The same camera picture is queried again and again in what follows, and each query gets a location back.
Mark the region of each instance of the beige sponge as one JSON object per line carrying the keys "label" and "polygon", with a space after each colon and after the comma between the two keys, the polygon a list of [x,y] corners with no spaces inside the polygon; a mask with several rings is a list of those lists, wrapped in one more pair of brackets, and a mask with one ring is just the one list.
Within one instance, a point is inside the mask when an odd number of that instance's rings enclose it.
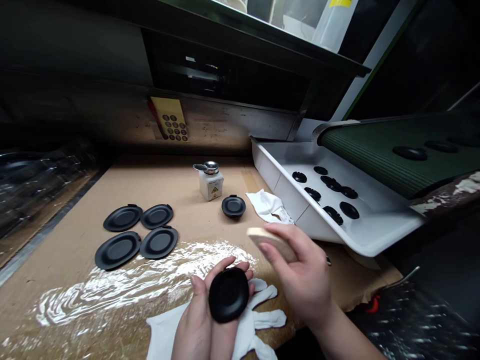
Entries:
{"label": "beige sponge", "polygon": [[246,235],[254,242],[256,246],[260,243],[270,244],[278,250],[287,263],[298,261],[297,255],[290,247],[289,243],[281,237],[266,231],[262,227],[250,227],[246,231]]}

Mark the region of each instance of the left hand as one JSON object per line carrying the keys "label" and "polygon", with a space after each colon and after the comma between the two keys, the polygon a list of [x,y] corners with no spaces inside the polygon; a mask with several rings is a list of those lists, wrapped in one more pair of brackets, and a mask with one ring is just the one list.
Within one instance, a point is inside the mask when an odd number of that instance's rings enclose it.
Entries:
{"label": "left hand", "polygon": [[[230,360],[235,346],[235,337],[239,320],[218,323],[212,319],[209,307],[209,290],[214,278],[235,261],[235,256],[221,260],[208,273],[205,280],[193,275],[190,278],[193,297],[181,316],[173,343],[173,360],[190,359],[222,359]],[[245,272],[247,281],[254,277],[249,270],[249,262],[241,262],[235,266]],[[249,285],[249,296],[255,291],[255,285]]]}

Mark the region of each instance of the green conveyor belt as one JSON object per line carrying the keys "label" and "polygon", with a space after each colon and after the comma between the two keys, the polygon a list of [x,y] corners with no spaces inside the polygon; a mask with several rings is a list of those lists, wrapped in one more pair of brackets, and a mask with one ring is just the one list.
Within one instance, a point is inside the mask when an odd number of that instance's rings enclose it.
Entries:
{"label": "green conveyor belt", "polygon": [[[480,147],[456,145],[446,153],[424,146],[428,140],[480,136],[480,121],[468,116],[438,115],[363,123],[328,130],[320,143],[407,199],[445,181],[480,169]],[[392,152],[395,146],[423,148],[428,159],[415,161]]]}

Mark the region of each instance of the red object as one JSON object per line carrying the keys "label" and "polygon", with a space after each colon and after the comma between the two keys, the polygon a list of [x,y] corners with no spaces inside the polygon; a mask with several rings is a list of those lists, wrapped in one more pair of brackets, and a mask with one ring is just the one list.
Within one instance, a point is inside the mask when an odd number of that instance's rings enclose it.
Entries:
{"label": "red object", "polygon": [[373,305],[371,308],[365,310],[367,314],[375,314],[379,310],[380,295],[375,295],[372,299]]}
{"label": "red object", "polygon": [[158,126],[158,130],[160,130],[160,134],[163,136],[163,138],[166,140],[169,137],[164,133],[164,130],[162,129],[162,123],[160,122],[159,116],[157,114],[157,109],[155,109],[155,105],[152,102],[152,100],[148,99],[147,102],[148,108],[150,109],[151,114],[155,118],[156,125]]}

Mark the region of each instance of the white plastic bottle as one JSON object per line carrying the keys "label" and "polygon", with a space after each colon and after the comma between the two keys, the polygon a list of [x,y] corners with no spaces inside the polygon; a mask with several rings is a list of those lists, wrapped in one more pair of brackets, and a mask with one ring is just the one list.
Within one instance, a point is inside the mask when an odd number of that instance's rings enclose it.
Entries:
{"label": "white plastic bottle", "polygon": [[327,0],[311,42],[338,53],[358,0]]}
{"label": "white plastic bottle", "polygon": [[224,176],[220,172],[220,166],[215,161],[207,161],[203,165],[195,164],[193,168],[198,170],[200,178],[200,193],[207,201],[222,196]]}

